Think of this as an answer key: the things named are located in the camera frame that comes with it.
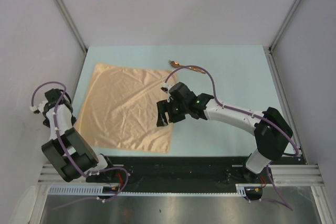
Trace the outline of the peach satin napkin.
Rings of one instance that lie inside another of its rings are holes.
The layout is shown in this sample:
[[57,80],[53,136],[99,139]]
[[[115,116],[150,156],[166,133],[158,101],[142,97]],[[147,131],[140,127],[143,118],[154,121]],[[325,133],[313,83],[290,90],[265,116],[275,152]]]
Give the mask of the peach satin napkin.
[[165,154],[173,126],[157,127],[156,103],[171,71],[95,65],[76,122],[92,147]]

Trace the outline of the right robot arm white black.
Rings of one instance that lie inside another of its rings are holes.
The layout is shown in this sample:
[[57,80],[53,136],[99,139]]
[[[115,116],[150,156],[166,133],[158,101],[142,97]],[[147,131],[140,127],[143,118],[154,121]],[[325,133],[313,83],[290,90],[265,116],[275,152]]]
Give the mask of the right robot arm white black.
[[293,131],[275,108],[254,112],[221,105],[214,95],[195,95],[182,82],[173,86],[165,84],[162,91],[168,94],[168,98],[156,104],[158,127],[180,122],[190,115],[197,120],[223,122],[254,136],[257,148],[248,156],[241,169],[243,179],[249,183],[259,179],[267,165],[285,155],[285,149],[292,143]]

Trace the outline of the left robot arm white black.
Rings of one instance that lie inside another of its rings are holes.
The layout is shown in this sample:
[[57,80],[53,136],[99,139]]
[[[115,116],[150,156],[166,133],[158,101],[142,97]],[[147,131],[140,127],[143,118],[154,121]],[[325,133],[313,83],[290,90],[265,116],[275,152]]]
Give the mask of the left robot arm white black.
[[105,155],[96,154],[75,129],[69,95],[62,89],[50,89],[45,98],[32,110],[44,116],[43,125],[50,129],[49,141],[41,150],[60,177],[66,182],[92,175],[112,181],[116,175],[112,163]]

